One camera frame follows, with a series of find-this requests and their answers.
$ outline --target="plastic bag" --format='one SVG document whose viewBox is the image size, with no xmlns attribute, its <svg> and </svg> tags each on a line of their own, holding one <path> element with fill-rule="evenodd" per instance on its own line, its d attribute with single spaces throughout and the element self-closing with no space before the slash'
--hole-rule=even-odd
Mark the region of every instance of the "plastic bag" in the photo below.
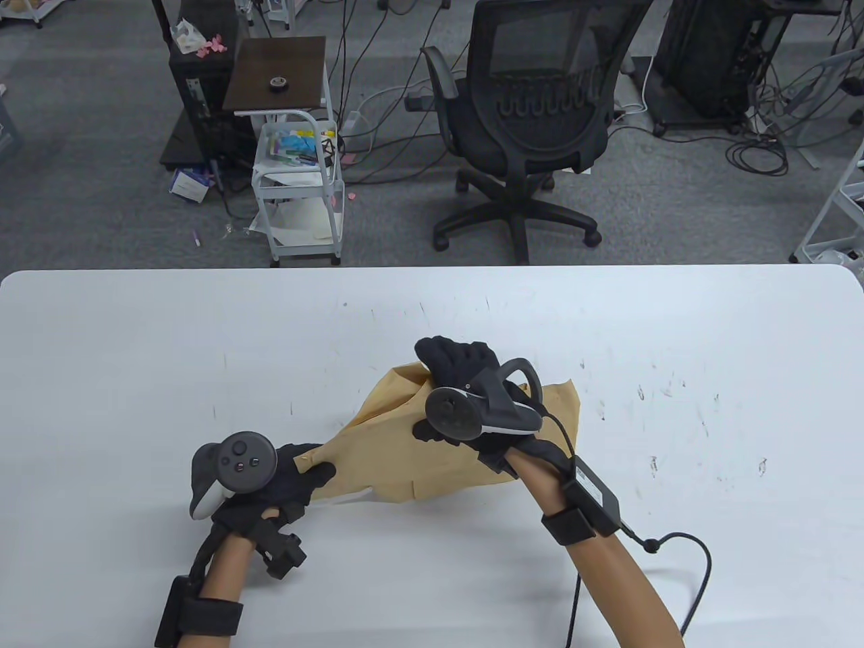
<svg viewBox="0 0 864 648">
<path fill-rule="evenodd" d="M 181 19 L 176 27 L 171 28 L 171 37 L 177 43 L 181 54 L 197 52 L 207 44 L 207 39 L 185 18 Z"/>
</svg>

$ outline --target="black glove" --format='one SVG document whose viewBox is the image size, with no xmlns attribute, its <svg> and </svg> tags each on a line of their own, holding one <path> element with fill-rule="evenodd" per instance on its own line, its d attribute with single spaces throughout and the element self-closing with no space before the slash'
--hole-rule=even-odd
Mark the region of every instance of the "black glove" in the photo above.
<svg viewBox="0 0 864 648">
<path fill-rule="evenodd" d="M 498 356 L 485 342 L 467 344 L 437 336 L 418 341 L 414 345 L 414 351 L 420 361 L 429 368 L 429 373 L 432 374 L 432 381 L 436 387 L 455 387 L 464 390 L 471 383 L 471 379 L 483 369 L 498 369 L 500 367 Z M 532 401 L 528 394 L 511 381 L 505 381 L 505 388 L 514 401 L 530 405 L 541 414 L 545 411 L 540 403 Z M 419 441 L 445 441 L 453 446 L 460 444 L 460 442 L 438 432 L 426 419 L 417 422 L 412 432 Z M 533 440 L 536 440 L 536 437 L 532 435 L 486 433 L 463 443 L 476 450 L 478 459 L 496 473 L 503 471 L 516 477 L 515 471 L 507 463 L 504 455 L 510 448 Z"/>
<path fill-rule="evenodd" d="M 298 472 L 294 458 L 319 446 L 320 443 L 304 443 L 300 446 L 290 443 L 279 448 L 276 451 L 276 474 L 270 483 L 259 491 L 227 499 L 213 514 L 213 522 L 240 536 L 250 537 L 252 530 L 260 523 L 261 515 L 271 507 L 278 508 L 279 515 L 267 522 L 277 530 L 302 518 L 312 498 L 312 491 L 324 486 L 336 474 L 336 466 L 326 461 L 312 466 L 306 473 Z"/>
</svg>

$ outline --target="paper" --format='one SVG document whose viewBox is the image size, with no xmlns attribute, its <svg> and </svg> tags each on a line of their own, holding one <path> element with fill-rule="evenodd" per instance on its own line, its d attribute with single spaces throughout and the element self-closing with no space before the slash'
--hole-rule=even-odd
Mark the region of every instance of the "paper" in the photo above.
<svg viewBox="0 0 864 648">
<path fill-rule="evenodd" d="M 420 363 L 389 370 L 345 428 L 295 458 L 301 473 L 322 461 L 336 466 L 336 476 L 314 497 L 340 497 L 371 488 L 375 499 L 405 502 L 511 481 L 508 474 L 497 474 L 480 463 L 468 446 L 414 438 L 411 428 L 424 418 L 426 396 L 432 389 L 429 371 Z M 573 383 L 544 386 L 543 404 L 561 419 L 575 447 L 579 397 Z M 537 436 L 566 452 L 563 436 L 552 421 L 544 420 Z"/>
</svg>

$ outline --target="computer tower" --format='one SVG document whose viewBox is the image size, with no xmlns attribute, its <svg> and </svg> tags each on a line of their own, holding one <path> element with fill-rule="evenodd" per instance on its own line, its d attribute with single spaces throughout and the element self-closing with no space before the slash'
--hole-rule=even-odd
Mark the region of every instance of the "computer tower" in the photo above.
<svg viewBox="0 0 864 648">
<path fill-rule="evenodd" d="M 675 0 L 654 66 L 702 117 L 738 117 L 789 16 L 764 0 Z"/>
<path fill-rule="evenodd" d="M 153 0 L 153 4 L 158 16 L 160 9 L 164 14 L 161 0 Z M 218 161 L 222 166 L 251 162 L 256 148 L 251 120 L 222 110 L 234 60 L 245 37 L 234 0 L 181 0 L 178 21 L 180 17 L 191 22 L 206 38 L 220 35 L 227 48 L 224 53 L 211 52 L 200 58 L 195 52 L 182 54 L 170 34 L 166 40 L 170 51 L 168 66 L 201 157 L 207 162 Z M 160 24 L 164 31 L 161 16 Z M 178 128 L 183 121 L 181 116 Z"/>
</svg>

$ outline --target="gray carpet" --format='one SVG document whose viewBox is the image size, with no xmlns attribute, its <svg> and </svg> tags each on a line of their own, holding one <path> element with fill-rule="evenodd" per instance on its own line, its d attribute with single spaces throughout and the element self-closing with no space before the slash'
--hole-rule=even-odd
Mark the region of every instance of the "gray carpet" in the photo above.
<svg viewBox="0 0 864 648">
<path fill-rule="evenodd" d="M 374 0 L 358 0 L 349 32 L 353 63 L 380 20 Z M 408 16 L 389 16 L 354 76 L 349 107 L 403 81 L 435 12 L 421 0 Z M 657 45 L 668 2 L 658 2 L 639 31 L 635 54 Z M 467 42 L 473 3 L 455 2 L 435 24 L 430 43 L 448 60 Z M 325 34 L 330 60 L 340 33 L 341 5 L 310 1 L 299 16 L 302 34 Z M 830 19 L 797 18 L 776 58 L 781 77 L 792 79 L 829 46 Z M 275 35 L 283 35 L 274 25 Z M 425 76 L 418 67 L 415 78 Z M 61 6 L 37 30 L 24 21 L 0 23 L 0 82 L 4 101 L 26 137 L 25 148 L 0 167 L 0 277 L 24 269 L 261 267 L 268 263 L 264 237 L 226 230 L 219 196 L 200 206 L 168 194 L 169 175 L 159 155 L 181 108 L 168 71 L 149 0 L 79 0 Z M 338 89 L 340 70 L 334 75 Z M 629 79 L 616 91 L 629 102 Z M 387 98 L 365 110 L 375 118 Z M 847 100 L 813 129 L 814 139 L 847 128 L 857 107 Z M 381 140 L 409 135 L 418 120 L 401 109 Z M 642 116 L 630 124 L 647 125 Z M 421 132 L 434 132 L 434 116 Z M 804 234 L 861 132 L 816 148 L 823 170 L 814 172 L 796 153 L 781 178 L 749 175 L 729 166 L 726 144 L 674 144 L 623 130 L 612 137 L 591 175 L 556 174 L 547 200 L 590 213 L 600 222 L 602 245 L 586 249 L 579 232 L 535 225 L 529 237 L 535 264 L 782 263 Z M 349 177 L 386 162 L 400 145 L 379 151 Z M 440 140 L 414 142 L 375 177 L 406 175 L 440 155 Z M 445 253 L 432 250 L 433 223 L 481 200 L 454 193 L 452 157 L 420 179 L 357 187 L 346 215 L 344 265 L 509 264 L 503 225 L 482 226 L 454 237 Z M 232 199 L 232 210 L 254 212 L 250 196 Z M 841 219 L 827 234 L 841 232 Z M 202 242 L 197 248 L 193 230 Z M 327 264 L 327 261 L 298 261 Z"/>
</svg>

